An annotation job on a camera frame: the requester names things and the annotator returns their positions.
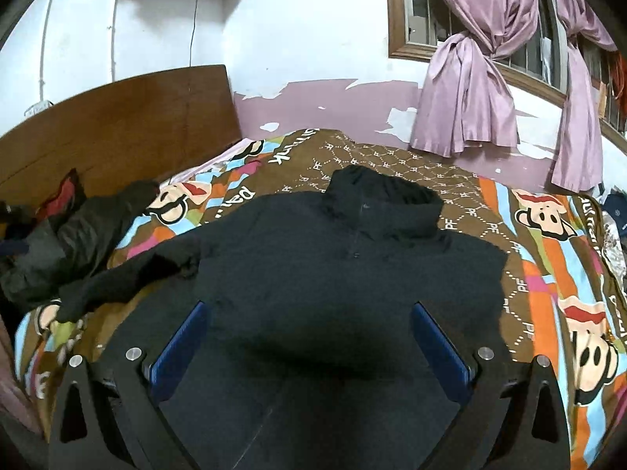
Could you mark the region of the brown wooden headboard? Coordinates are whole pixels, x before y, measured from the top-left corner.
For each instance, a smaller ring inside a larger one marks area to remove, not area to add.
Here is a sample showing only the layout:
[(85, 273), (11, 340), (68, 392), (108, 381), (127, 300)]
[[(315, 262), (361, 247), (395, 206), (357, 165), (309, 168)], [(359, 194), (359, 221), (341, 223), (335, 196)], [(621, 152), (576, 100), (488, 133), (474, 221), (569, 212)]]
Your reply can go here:
[(1, 197), (37, 206), (77, 170), (88, 195), (164, 181), (242, 137), (222, 65), (135, 76), (83, 92), (1, 138)]

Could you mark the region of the right pink tied curtain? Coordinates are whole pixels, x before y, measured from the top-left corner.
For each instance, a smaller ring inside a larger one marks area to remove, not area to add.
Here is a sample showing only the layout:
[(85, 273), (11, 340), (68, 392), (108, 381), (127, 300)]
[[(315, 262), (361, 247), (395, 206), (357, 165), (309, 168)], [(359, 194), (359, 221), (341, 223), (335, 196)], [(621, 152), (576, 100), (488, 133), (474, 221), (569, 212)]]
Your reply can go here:
[(569, 82), (551, 182), (573, 192), (588, 191), (602, 181), (603, 146), (590, 71), (578, 48), (578, 39), (585, 37), (610, 52), (616, 46), (587, 1), (556, 0), (556, 9), (566, 34)]

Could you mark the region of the navy blue cap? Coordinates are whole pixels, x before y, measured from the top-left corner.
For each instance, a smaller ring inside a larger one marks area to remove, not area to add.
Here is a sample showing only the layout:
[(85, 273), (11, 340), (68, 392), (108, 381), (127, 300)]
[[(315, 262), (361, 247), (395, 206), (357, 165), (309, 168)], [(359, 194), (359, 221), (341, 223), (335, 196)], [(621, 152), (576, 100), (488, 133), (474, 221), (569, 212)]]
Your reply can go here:
[(610, 193), (603, 203), (603, 210), (612, 217), (618, 228), (618, 235), (625, 238), (627, 235), (627, 199), (622, 192)]

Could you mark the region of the cartoon monkey bed quilt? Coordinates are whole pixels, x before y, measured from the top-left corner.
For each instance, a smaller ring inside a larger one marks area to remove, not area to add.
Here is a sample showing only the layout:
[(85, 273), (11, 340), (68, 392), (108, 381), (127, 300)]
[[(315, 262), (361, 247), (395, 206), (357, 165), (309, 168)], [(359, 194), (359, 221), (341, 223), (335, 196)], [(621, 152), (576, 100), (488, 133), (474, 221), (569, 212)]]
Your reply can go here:
[(337, 130), (297, 130), (242, 140), (172, 176), (98, 272), (258, 196), (321, 191), (351, 164), (435, 190), (441, 228), (508, 253), (501, 322), (513, 359), (543, 353), (555, 362), (573, 468), (624, 468), (626, 261), (614, 221), (588, 196), (533, 194), (400, 148), (360, 145)]

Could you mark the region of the wooden framed barred window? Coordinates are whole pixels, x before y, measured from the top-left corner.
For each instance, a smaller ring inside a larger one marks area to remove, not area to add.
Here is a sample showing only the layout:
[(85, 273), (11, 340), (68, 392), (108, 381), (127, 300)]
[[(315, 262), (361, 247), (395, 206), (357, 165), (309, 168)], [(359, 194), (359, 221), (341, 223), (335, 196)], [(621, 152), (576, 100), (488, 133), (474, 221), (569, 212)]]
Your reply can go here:
[[(515, 146), (515, 103), (495, 62), (533, 38), (539, 24), (539, 0), (444, 0), (459, 19), (461, 32), (438, 46), (430, 60), (418, 104), (411, 146), (451, 157), (467, 142)], [(585, 0), (561, 0), (560, 15), (569, 38), (585, 36), (615, 51), (607, 29)], [(589, 75), (569, 51), (570, 86), (563, 109), (560, 145), (592, 152), (602, 140)]]

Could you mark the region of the black fleece jacket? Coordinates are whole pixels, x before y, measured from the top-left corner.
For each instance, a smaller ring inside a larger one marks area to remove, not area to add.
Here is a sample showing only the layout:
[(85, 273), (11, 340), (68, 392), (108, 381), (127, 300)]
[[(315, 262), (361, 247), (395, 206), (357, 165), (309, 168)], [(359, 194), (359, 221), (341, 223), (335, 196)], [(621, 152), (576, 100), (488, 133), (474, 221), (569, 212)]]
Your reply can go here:
[(498, 328), (503, 250), (442, 230), (433, 190), (364, 166), (322, 192), (251, 199), (66, 286), (73, 320), (150, 284), (208, 305), (207, 338), (166, 408), (203, 469), (415, 469), (453, 417), (410, 329), (445, 309)]

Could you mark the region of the pink tied curtain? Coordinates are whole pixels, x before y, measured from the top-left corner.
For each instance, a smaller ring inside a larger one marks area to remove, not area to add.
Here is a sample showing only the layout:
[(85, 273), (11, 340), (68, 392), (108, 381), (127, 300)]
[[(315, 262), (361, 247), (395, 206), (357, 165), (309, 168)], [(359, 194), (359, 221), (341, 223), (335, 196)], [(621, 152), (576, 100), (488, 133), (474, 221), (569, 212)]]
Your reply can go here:
[(573, 192), (588, 191), (602, 181), (603, 146), (590, 71), (578, 48), (578, 39), (585, 37), (610, 52), (616, 46), (587, 1), (556, 0), (556, 9), (566, 34), (569, 82), (551, 182)]
[(411, 146), (450, 158), (467, 145), (518, 143), (515, 102), (496, 62), (533, 38), (539, 0), (444, 0), (463, 25), (438, 46), (420, 92)]

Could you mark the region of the red pillow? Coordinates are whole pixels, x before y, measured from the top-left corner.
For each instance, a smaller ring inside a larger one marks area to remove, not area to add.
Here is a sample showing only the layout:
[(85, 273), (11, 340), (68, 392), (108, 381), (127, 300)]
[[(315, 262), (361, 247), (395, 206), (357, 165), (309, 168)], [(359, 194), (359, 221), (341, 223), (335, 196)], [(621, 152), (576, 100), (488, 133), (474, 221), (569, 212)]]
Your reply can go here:
[(38, 223), (50, 217), (70, 217), (86, 201), (79, 173), (72, 168), (62, 179), (57, 192), (48, 197), (36, 210)]

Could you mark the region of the black clothes pile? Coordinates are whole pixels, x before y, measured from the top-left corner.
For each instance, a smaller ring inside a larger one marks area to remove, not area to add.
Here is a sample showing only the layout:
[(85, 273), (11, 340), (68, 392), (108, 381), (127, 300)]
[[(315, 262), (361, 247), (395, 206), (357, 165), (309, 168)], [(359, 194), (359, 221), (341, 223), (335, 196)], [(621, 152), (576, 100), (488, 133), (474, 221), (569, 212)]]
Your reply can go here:
[(94, 275), (157, 194), (155, 181), (135, 181), (114, 195), (86, 199), (62, 224), (43, 222), (28, 236), (29, 250), (1, 276), (6, 299), (33, 308)]

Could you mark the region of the left pink tied curtain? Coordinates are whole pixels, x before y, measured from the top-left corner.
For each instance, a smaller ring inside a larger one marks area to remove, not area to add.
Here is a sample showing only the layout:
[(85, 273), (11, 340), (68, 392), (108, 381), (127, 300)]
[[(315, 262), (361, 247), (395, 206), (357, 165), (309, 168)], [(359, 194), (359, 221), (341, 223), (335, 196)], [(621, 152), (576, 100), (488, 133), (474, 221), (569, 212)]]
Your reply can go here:
[(444, 0), (463, 25), (438, 46), (420, 92), (411, 146), (450, 158), (467, 145), (518, 143), (515, 102), (496, 62), (533, 38), (539, 0)]

